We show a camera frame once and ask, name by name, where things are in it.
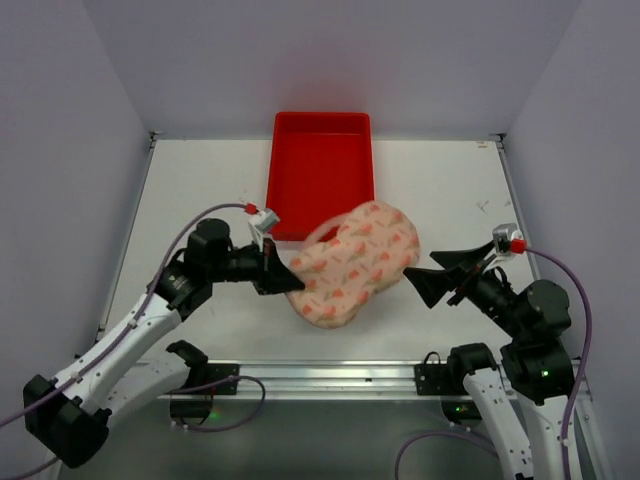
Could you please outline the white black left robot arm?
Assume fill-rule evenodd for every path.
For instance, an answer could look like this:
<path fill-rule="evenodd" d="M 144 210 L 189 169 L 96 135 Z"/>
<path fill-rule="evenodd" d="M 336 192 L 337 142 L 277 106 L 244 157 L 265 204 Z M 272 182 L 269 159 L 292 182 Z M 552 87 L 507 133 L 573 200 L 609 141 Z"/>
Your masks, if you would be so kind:
<path fill-rule="evenodd" d="M 241 376 L 211 376 L 208 357 L 187 341 L 171 343 L 138 372 L 142 356 L 181 326 L 213 294 L 217 283 L 248 282 L 260 295 L 299 291 L 302 281 L 280 260 L 268 233 L 277 215 L 250 216 L 250 244 L 233 245 L 220 219 L 192 221 L 172 245 L 146 292 L 99 342 L 53 378 L 34 376 L 23 389 L 27 431 L 69 468 L 87 463 L 111 427 L 163 394 L 208 394 Z"/>

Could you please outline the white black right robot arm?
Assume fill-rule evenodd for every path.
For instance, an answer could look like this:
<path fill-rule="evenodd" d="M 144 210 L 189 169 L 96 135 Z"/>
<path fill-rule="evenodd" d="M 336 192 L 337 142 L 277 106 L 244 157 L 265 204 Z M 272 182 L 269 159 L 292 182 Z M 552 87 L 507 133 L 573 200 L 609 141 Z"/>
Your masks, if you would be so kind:
<path fill-rule="evenodd" d="M 500 256 L 531 252 L 523 239 L 496 238 L 475 250 L 434 252 L 439 269 L 408 268 L 424 303 L 472 303 L 510 338 L 494 359 L 483 343 L 455 347 L 446 367 L 453 386 L 473 400 L 507 479 L 580 479 L 574 406 L 584 371 L 560 337 L 571 325 L 569 297 L 536 280 L 515 292 Z"/>

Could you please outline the pink tulip mesh laundry bag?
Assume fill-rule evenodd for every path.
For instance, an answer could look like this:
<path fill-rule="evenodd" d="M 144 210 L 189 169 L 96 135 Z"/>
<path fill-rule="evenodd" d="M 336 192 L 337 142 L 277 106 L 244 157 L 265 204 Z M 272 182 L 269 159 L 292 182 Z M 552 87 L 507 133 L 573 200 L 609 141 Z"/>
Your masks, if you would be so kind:
<path fill-rule="evenodd" d="M 378 293 L 396 285 L 421 256 L 418 231 L 401 210 L 363 203 L 317 227 L 289 262 L 305 288 L 286 295 L 310 324 L 341 328 Z"/>

